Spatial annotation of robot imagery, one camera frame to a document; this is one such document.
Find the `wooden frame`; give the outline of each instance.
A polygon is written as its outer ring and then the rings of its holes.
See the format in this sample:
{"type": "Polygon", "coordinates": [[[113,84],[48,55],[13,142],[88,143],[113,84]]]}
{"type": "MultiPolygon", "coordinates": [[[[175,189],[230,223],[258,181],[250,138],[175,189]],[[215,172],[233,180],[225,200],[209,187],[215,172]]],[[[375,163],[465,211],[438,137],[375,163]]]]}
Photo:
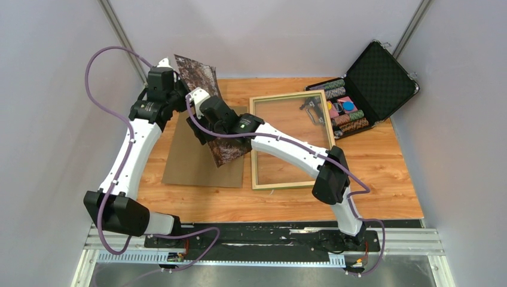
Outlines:
{"type": "MultiPolygon", "coordinates": [[[[329,112],[325,109],[326,107],[326,96],[323,90],[315,90],[315,91],[302,91],[297,93],[289,93],[289,94],[276,94],[272,96],[260,96],[260,97],[251,97],[250,98],[250,113],[255,115],[255,104],[258,102],[268,102],[272,100],[280,100],[280,99],[297,99],[300,97],[310,97],[310,96],[320,96],[321,106],[323,108],[324,120],[325,120],[325,129],[326,134],[328,135],[329,146],[326,148],[331,149],[334,142],[334,135],[331,126],[331,119],[329,117],[329,112]]],[[[287,182],[287,183],[279,183],[279,184],[259,184],[257,177],[257,151],[252,150],[251,152],[251,162],[252,162],[252,189],[253,190],[273,190],[279,188],[298,188],[298,187],[311,187],[314,185],[315,181],[301,181],[301,182],[287,182]]]]}

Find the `glass pane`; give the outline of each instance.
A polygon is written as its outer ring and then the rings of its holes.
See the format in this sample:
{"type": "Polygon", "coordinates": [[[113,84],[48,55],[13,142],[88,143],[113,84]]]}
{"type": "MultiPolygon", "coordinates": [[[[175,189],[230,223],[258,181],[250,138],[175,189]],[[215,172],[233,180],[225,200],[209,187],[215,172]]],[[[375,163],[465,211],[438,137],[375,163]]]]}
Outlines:
{"type": "MultiPolygon", "coordinates": [[[[329,123],[323,116],[320,95],[320,93],[303,96],[295,94],[281,99],[255,100],[253,111],[256,116],[289,136],[310,145],[330,148],[329,123]],[[313,99],[316,105],[306,105],[300,109],[309,102],[309,99],[313,99]]],[[[270,154],[263,152],[256,154],[258,185],[313,181],[311,176],[296,166],[270,154]]]]}

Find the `wooden table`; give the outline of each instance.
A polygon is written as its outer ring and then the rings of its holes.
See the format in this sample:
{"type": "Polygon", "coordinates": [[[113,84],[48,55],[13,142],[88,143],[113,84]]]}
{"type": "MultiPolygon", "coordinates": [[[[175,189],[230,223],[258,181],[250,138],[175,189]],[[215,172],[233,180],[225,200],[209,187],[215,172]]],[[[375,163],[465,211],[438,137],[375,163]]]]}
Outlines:
{"type": "MultiPolygon", "coordinates": [[[[224,100],[248,106],[249,98],[303,91],[329,78],[266,78],[219,80],[224,100]]],[[[138,201],[150,210],[178,215],[182,222],[316,221],[333,220],[331,209],[316,200],[311,188],[252,191],[250,155],[245,156],[241,188],[193,187],[161,183],[177,115],[168,122],[153,148],[139,186],[138,201]]],[[[350,171],[371,188],[355,196],[364,218],[422,218],[412,181],[390,121],[348,138],[337,145],[350,171]]],[[[360,186],[352,183],[352,190],[360,186]]]]}

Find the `gray wall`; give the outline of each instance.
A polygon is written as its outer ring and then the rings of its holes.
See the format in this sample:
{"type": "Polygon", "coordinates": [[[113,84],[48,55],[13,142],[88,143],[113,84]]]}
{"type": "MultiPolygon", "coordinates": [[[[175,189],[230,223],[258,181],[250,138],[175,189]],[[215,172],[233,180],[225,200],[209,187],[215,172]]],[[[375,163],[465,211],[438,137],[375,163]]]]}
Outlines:
{"type": "Polygon", "coordinates": [[[111,0],[147,59],[173,54],[219,77],[343,75],[372,39],[400,40],[420,0],[111,0]]]}
{"type": "Polygon", "coordinates": [[[438,0],[400,59],[422,92],[393,120],[457,286],[504,286],[507,2],[438,0]]]}
{"type": "MultiPolygon", "coordinates": [[[[118,44],[96,1],[0,3],[0,285],[68,286],[91,220],[83,206],[125,128],[92,106],[84,68],[118,44]]],[[[92,67],[95,95],[127,112],[141,82],[122,52],[92,67]]]]}

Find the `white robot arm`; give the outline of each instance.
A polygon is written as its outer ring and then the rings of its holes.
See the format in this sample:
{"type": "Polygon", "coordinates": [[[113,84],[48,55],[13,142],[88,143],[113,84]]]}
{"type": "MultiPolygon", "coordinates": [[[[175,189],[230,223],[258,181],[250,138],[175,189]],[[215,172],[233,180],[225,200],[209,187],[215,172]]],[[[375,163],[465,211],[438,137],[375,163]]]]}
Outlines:
{"type": "MultiPolygon", "coordinates": [[[[253,115],[236,115],[221,99],[210,97],[209,94],[197,88],[188,91],[186,84],[181,81],[179,75],[164,60],[157,67],[153,67],[148,73],[148,88],[146,100],[142,99],[143,94],[131,108],[129,115],[130,123],[134,130],[134,142],[132,149],[118,179],[114,180],[114,175],[123,160],[127,147],[131,142],[130,132],[127,131],[123,146],[118,153],[118,157],[108,173],[98,191],[88,191],[84,198],[84,204],[97,224],[98,207],[100,206],[104,192],[113,182],[116,186],[109,196],[108,204],[103,211],[102,226],[104,230],[123,233],[131,236],[140,236],[143,234],[172,234],[177,235],[181,228],[179,218],[174,215],[166,215],[157,212],[151,212],[135,200],[138,196],[139,182],[142,172],[148,160],[148,156],[153,149],[156,141],[162,134],[167,121],[171,118],[173,111],[182,112],[186,110],[186,96],[189,99],[196,114],[194,117],[201,123],[208,123],[208,127],[216,126],[211,121],[220,120],[225,123],[222,127],[225,131],[233,125],[247,123],[251,128],[249,132],[276,135],[285,139],[304,145],[313,151],[313,154],[303,150],[287,141],[278,141],[277,139],[265,136],[254,136],[240,139],[251,149],[269,153],[279,157],[288,163],[298,166],[313,178],[316,178],[316,184],[313,188],[313,194],[317,199],[330,205],[337,220],[340,231],[351,237],[362,237],[365,226],[352,213],[349,201],[346,199],[350,193],[350,181],[348,177],[340,173],[341,171],[333,169],[326,163],[325,159],[317,155],[331,155],[343,161],[341,164],[346,166],[343,152],[333,147],[330,151],[325,148],[311,146],[298,139],[294,139],[265,123],[253,115]]],[[[203,133],[196,126],[191,124],[194,133],[202,144],[205,144],[212,136],[203,133]]]]}

